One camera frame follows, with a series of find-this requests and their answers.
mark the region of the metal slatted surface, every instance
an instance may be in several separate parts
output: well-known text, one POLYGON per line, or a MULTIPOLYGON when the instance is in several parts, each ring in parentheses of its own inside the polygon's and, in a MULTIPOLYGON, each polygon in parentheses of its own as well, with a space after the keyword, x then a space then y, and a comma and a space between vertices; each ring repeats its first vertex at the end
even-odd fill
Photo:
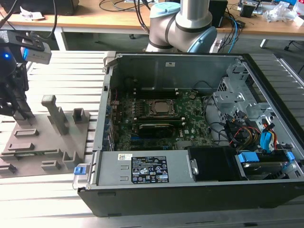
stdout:
MULTIPOLYGON (((64 111, 82 107, 90 112, 85 162, 89 162, 92 157, 105 76, 105 56, 106 52, 54 51, 49 65, 28 65, 30 89, 26 94, 34 114, 47 112, 41 105, 43 95, 56 95, 56 104, 64 111)), ((15 124, 12 117, 0 117, 0 151, 4 149, 15 124)), ((61 174, 0 179, 0 218, 79 214, 92 216, 91 210, 72 188, 73 177, 73 174, 61 174)))
POLYGON ((274 55, 253 54, 251 57, 304 129, 304 85, 301 79, 274 55))
MULTIPOLYGON (((33 63, 28 68, 28 104, 34 114, 48 110, 41 105, 43 95, 56 95, 57 106, 64 111, 82 107, 91 114, 86 152, 92 152, 97 112, 105 74, 105 52, 53 52, 49 65, 33 63)), ((15 126, 12 117, 2 117, 0 150, 3 150, 15 126)))

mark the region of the cable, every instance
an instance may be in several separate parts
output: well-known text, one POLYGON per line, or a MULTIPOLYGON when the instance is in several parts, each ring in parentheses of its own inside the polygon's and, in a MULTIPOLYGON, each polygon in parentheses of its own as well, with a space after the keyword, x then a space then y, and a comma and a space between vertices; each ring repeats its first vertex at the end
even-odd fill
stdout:
POLYGON ((151 10, 150 6, 149 6, 149 3, 147 0, 142 0, 143 4, 149 9, 151 10))
POLYGON ((15 0, 14 4, 12 5, 10 11, 7 13, 7 15, 0 21, 0 28, 5 24, 5 22, 11 17, 11 15, 14 12, 15 6, 18 3, 19 0, 15 0))
POLYGON ((53 37, 55 29, 57 27, 57 15, 58 15, 58 13, 57 13, 57 7, 56 7, 56 1, 55 0, 53 0, 53 4, 54 4, 55 18, 54 18, 54 26, 52 28, 52 31, 50 32, 50 34, 47 37, 43 37, 42 35, 38 35, 38 34, 36 34, 34 32, 30 33, 32 36, 36 36, 36 37, 38 37, 38 38, 40 38, 40 39, 42 39, 44 41, 48 41, 50 38, 53 37))
POLYGON ((300 50, 304 51, 304 49, 302 49, 302 48, 298 47, 297 45, 295 45, 294 42, 292 42, 291 44, 294 45, 297 49, 300 49, 300 50))
POLYGON ((116 4, 118 4, 122 1, 118 1, 118 2, 113 2, 113 1, 114 0, 111 0, 111 3, 112 3, 112 5, 115 9, 122 10, 122 11, 127 11, 127 12, 135 12, 135 9, 123 9, 123 8, 120 8, 120 7, 116 6, 116 4))
POLYGON ((150 30, 148 29, 148 27, 146 26, 146 24, 144 23, 143 21, 143 18, 142 18, 142 15, 141 15, 141 11, 140 11, 140 8, 139 8, 139 3, 140 3, 140 0, 138 0, 138 8, 136 7, 136 0, 133 0, 134 1, 134 6, 135 6, 135 11, 136 11, 136 15, 137 15, 137 19, 142 27, 142 29, 147 32, 147 33, 150 33, 150 30))
POLYGON ((299 70, 299 72, 298 72, 298 75, 301 73, 301 71, 303 70, 303 68, 304 68, 304 65, 301 67, 301 69, 299 70))
POLYGON ((207 119, 206 119, 206 109, 207 109, 207 107, 208 107, 208 104, 209 104, 211 98, 212 98, 212 95, 211 95, 211 96, 209 97, 209 99, 207 100, 207 104, 206 104, 206 106, 205 106, 205 108, 204 108, 204 111, 203 111, 203 117, 204 117, 206 123, 209 125, 209 128, 210 128, 211 130, 213 130, 214 132, 220 134, 220 135, 223 136, 225 139, 228 139, 228 140, 229 140, 229 138, 228 138, 226 135, 224 135, 223 133, 219 132, 218 130, 216 130, 216 129, 214 129, 212 126, 210 126, 210 124, 208 123, 208 121, 207 121, 207 119))
POLYGON ((115 89, 115 100, 114 100, 114 103, 113 103, 113 108, 115 109, 115 103, 116 103, 116 100, 117 100, 117 95, 118 95, 118 92, 117 92, 117 89, 115 89))
POLYGON ((237 29, 238 29, 238 25, 237 25, 237 23, 236 23, 236 20, 234 20, 233 18, 231 18, 231 20, 233 20, 234 21, 234 24, 235 24, 235 26, 236 26, 236 28, 235 28, 235 34, 234 34, 234 38, 233 38, 233 41, 232 41, 232 44, 231 44, 231 46, 230 46, 230 49, 229 49, 229 51, 228 51, 228 53, 230 53, 230 51, 232 50, 232 48, 234 47, 234 44, 235 44, 235 41, 236 41, 236 37, 237 37, 237 29))
POLYGON ((113 0, 108 0, 108 1, 102 0, 99 3, 99 8, 101 8, 104 11, 108 11, 108 12, 123 12, 123 11, 130 11, 131 9, 133 9, 133 10, 131 10, 132 12, 135 12, 135 6, 132 6, 132 7, 129 7, 129 8, 125 8, 125 9, 118 7, 117 4, 121 3, 121 2, 124 2, 124 0, 121 0, 121 1, 118 1, 118 2, 113 2, 113 0), (102 5, 105 4, 105 3, 107 3, 107 2, 111 2, 112 5, 116 8, 116 10, 103 8, 102 5))
POLYGON ((192 89, 194 90, 195 87, 196 87, 196 85, 197 85, 198 83, 200 83, 200 82, 205 83, 205 84, 208 85, 211 89, 213 89, 212 86, 211 86, 208 82, 206 82, 205 80, 199 80, 199 81, 197 81, 197 82, 192 86, 192 89))
POLYGON ((14 28, 14 26, 12 26, 12 24, 9 22, 9 21, 6 21, 12 28, 13 28, 13 30, 16 30, 15 28, 14 28))

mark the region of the wooden desk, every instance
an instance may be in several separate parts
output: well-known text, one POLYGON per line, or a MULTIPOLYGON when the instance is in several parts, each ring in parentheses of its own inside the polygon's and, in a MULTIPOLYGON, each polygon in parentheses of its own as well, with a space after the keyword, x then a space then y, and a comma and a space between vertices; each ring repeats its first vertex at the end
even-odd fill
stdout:
MULTIPOLYGON (((77 12, 74 16, 59 16, 57 29, 55 31, 56 40, 60 50, 66 50, 64 32, 91 32, 91 33, 125 33, 125 34, 145 34, 138 23, 135 12, 108 12, 99 8, 100 0, 80 0, 77 12)), ((241 36, 244 38, 260 39, 283 39, 283 40, 304 40, 304 27, 296 27, 292 21, 288 22, 266 22, 262 15, 253 15, 252 18, 241 18, 237 6, 233 4, 238 0, 228 0, 230 13, 238 20, 246 23, 241 36)), ((119 3, 119 7, 127 8, 133 6, 132 3, 119 3)), ((106 9, 114 9, 110 2, 103 4, 106 9)), ((141 13, 146 25, 149 26, 149 10, 141 7, 141 13)), ((20 15, 12 15, 9 21, 16 29, 50 31, 53 27, 54 16, 46 15, 46 20, 25 21, 20 15)), ((12 29, 9 25, 4 25, 4 29, 12 29)), ((219 38, 231 31, 228 21, 223 22, 223 27, 218 28, 219 38)))

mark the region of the warning label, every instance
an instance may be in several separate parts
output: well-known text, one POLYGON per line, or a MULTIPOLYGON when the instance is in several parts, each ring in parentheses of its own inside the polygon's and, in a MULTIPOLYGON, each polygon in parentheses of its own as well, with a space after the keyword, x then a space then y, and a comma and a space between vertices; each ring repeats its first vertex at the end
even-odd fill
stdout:
POLYGON ((132 157, 133 184, 168 183, 168 164, 165 156, 132 157))

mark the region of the desk leg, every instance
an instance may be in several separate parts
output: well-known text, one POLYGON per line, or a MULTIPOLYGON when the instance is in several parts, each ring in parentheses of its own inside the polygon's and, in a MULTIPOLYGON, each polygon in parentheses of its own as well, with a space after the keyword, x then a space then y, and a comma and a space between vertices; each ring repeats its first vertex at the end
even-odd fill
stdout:
POLYGON ((268 39, 263 39, 262 43, 260 44, 261 48, 265 48, 266 44, 268 43, 268 39))
POLYGON ((57 41, 59 50, 60 51, 67 51, 68 48, 67 48, 66 37, 65 37, 65 34, 64 34, 62 28, 57 27, 54 34, 55 34, 55 37, 56 37, 56 41, 57 41))
POLYGON ((99 42, 99 33, 93 33, 93 40, 95 43, 99 42))

